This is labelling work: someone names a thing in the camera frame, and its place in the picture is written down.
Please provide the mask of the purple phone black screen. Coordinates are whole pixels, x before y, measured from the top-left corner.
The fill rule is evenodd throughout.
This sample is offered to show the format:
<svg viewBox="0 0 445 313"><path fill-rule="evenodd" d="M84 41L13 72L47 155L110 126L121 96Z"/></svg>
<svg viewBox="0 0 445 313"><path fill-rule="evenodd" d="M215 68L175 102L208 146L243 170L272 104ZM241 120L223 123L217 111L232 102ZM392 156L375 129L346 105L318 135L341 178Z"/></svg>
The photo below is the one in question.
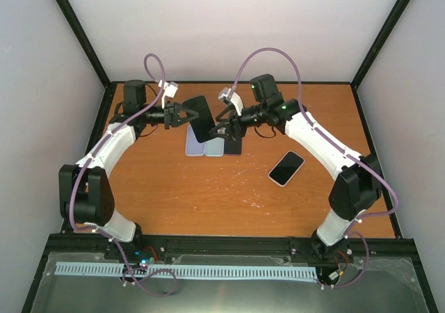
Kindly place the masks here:
<svg viewBox="0 0 445 313"><path fill-rule="evenodd" d="M242 153L242 140L226 139L224 144L224 155L239 156Z"/></svg>

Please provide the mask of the light blue phone case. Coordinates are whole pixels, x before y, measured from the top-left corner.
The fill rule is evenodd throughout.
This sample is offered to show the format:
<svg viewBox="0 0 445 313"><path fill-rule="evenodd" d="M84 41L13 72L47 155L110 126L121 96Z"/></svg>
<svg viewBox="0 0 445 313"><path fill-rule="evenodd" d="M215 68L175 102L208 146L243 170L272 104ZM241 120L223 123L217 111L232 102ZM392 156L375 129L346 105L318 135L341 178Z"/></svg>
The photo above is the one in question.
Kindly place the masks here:
<svg viewBox="0 0 445 313"><path fill-rule="evenodd" d="M221 157L224 154L225 140L213 138L204 143L204 155L206 157Z"/></svg>

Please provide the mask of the lilac phone case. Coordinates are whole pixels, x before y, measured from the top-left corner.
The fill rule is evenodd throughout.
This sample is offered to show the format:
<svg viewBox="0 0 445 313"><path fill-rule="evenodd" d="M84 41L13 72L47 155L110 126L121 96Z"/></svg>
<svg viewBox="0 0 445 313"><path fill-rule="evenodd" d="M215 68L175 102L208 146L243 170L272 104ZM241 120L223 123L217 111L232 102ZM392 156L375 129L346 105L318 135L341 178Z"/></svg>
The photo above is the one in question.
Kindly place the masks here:
<svg viewBox="0 0 445 313"><path fill-rule="evenodd" d="M190 125L188 125L186 132L185 155L188 157L202 157L204 155L204 143L197 140Z"/></svg>

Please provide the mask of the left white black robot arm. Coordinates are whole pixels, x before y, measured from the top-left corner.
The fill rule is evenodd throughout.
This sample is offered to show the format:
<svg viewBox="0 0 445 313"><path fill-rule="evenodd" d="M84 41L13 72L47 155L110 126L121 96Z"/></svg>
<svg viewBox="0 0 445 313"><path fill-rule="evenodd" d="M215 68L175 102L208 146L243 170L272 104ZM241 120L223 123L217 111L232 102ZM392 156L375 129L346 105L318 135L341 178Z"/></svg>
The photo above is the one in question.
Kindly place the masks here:
<svg viewBox="0 0 445 313"><path fill-rule="evenodd" d="M109 177L122 155L141 136L147 125L179 127L199 117L197 111L174 102L179 86L159 81L159 92L147 103L147 84L124 83L123 100L98 142L74 165L64 165L58 174L60 213L75 231L99 232L120 243L129 259L139 258L145 242L137 237L140 226L126 219L115 206Z"/></svg>

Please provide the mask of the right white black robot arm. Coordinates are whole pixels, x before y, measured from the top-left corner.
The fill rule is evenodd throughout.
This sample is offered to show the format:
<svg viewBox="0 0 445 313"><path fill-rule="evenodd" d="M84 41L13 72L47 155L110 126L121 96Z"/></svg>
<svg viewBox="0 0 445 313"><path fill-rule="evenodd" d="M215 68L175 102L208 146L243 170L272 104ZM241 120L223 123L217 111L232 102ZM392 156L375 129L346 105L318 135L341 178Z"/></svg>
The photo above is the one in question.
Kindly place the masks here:
<svg viewBox="0 0 445 313"><path fill-rule="evenodd" d="M327 170L334 181L328 197L330 211L311 236L311 251L323 261L331 258L348 230L380 198L380 165L372 154L362 156L322 127L301 101L285 100L274 77L263 74L250 80L256 105L246 107L231 88L218 99L226 108L216 118L211 134L227 140L245 136L249 127L267 124L298 142Z"/></svg>

